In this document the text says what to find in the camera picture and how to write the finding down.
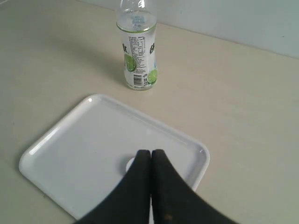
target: water bottle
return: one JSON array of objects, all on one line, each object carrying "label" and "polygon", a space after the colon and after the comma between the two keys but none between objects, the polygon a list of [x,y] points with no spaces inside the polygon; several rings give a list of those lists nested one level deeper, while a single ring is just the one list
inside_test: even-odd
[{"label": "water bottle", "polygon": [[156,0],[121,0],[116,10],[121,31],[124,74],[129,87],[147,90],[157,82]]}]

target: bottle label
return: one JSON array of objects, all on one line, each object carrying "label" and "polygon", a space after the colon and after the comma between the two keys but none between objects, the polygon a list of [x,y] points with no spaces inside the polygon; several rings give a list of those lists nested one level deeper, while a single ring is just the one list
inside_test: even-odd
[{"label": "bottle label", "polygon": [[133,89],[144,89],[157,81],[156,26],[142,32],[121,30],[125,78]]}]

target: black object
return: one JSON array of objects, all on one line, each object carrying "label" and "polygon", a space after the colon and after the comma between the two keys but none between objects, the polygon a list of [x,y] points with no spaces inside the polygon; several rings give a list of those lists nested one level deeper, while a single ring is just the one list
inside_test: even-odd
[{"label": "black object", "polygon": [[150,197],[155,224],[236,224],[197,196],[161,149],[152,158],[139,150],[117,187],[75,224],[148,224]]}]

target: white wall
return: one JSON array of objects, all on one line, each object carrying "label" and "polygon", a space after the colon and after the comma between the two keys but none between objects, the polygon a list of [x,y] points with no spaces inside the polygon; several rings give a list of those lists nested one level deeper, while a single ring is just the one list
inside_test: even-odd
[{"label": "white wall", "polygon": [[[81,0],[114,9],[120,0]],[[158,21],[299,58],[299,0],[157,0]]]}]

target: white circular object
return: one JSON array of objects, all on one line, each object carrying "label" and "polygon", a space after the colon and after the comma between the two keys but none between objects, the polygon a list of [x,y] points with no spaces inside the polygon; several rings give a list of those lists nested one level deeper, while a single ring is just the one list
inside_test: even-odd
[{"label": "white circular object", "polygon": [[130,159],[126,165],[126,172],[130,169],[133,161],[134,161],[135,157],[133,157],[132,159]]}]

